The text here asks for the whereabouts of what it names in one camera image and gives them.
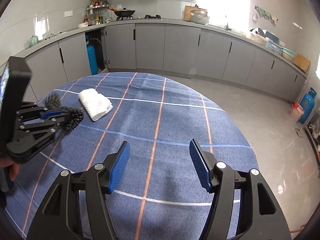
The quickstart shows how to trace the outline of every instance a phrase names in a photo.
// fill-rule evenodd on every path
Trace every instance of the white cloth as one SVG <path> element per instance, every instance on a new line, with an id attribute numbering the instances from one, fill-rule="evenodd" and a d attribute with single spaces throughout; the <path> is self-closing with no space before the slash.
<path id="1" fill-rule="evenodd" d="M 110 100 L 93 88 L 82 90 L 79 99 L 93 121 L 97 121 L 113 108 Z"/>

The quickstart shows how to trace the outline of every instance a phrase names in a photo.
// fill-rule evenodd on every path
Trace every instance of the electrical outlet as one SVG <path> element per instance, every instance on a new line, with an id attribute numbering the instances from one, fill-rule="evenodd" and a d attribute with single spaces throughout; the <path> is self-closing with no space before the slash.
<path id="1" fill-rule="evenodd" d="M 72 16 L 72 15 L 73 15 L 73 11 L 64 12 L 64 16 L 65 17 L 69 17 L 69 16 Z"/>

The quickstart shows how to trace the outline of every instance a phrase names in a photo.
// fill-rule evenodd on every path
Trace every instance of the blue tablecloth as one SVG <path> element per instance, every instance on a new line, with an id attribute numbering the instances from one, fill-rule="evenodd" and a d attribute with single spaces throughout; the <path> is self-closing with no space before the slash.
<path id="1" fill-rule="evenodd" d="M 233 169 L 258 168 L 252 148 L 228 115 L 187 86 L 153 74 L 103 73 L 54 92 L 62 97 L 63 106 L 81 108 L 78 93 L 88 88 L 110 98 L 111 112 L 96 122 L 85 113 L 74 131 L 58 136 L 22 166 L 7 197 L 7 217 L 24 238 L 63 169 L 84 171 L 117 152 L 124 140 L 130 143 L 131 156 L 118 190 L 107 196 L 122 240 L 199 238 L 212 195 L 201 187 L 193 167 L 188 150 L 192 138 Z M 229 237 L 235 234 L 239 199 L 236 191 Z M 84 236 L 90 238 L 84 192 L 80 201 Z"/>

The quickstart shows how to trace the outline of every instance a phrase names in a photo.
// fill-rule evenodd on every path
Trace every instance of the gray concrete floor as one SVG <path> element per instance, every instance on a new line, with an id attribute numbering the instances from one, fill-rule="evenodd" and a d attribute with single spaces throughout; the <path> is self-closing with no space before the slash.
<path id="1" fill-rule="evenodd" d="M 290 230 L 308 222 L 320 201 L 316 156 L 290 105 L 260 93 L 220 83 L 168 77 L 193 88 L 223 108 L 252 146 L 260 171 L 275 194 Z"/>

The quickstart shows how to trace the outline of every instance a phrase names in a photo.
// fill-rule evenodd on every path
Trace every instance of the tablecloth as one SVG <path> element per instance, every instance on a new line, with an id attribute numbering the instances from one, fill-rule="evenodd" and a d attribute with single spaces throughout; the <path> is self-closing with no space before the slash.
<path id="1" fill-rule="evenodd" d="M 153 74 L 101 73 L 53 92 L 60 95 L 63 106 L 81 108 L 78 93 L 88 88 L 108 97 L 113 109 L 96 122 L 85 113 L 74 131 L 59 135 L 22 166 L 7 196 L 6 215 L 24 238 L 63 169 L 85 171 L 117 152 L 124 140 L 131 155 L 119 188 L 107 195 L 122 240 L 199 238 L 212 195 L 200 185 L 188 151 L 191 139 L 235 170 L 258 168 L 254 151 L 226 112 L 185 85 Z M 228 237 L 236 231 L 239 199 L 236 191 Z M 84 192 L 80 203 L 84 236 L 91 238 Z"/>

